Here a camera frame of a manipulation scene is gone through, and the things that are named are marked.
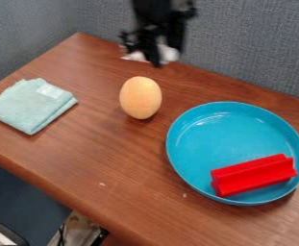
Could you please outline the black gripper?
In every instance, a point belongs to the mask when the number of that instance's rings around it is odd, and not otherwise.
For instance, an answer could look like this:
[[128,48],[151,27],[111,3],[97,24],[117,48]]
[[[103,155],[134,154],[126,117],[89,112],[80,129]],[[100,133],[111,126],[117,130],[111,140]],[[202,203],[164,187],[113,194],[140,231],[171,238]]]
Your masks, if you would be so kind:
[[155,68],[160,67],[160,54],[155,33],[162,32],[171,48],[183,51],[183,38],[186,21],[196,15],[194,0],[131,0],[138,27],[131,32],[121,32],[119,37],[126,47],[126,52],[139,50],[140,41],[131,42],[130,36],[142,32],[142,48],[148,62]]

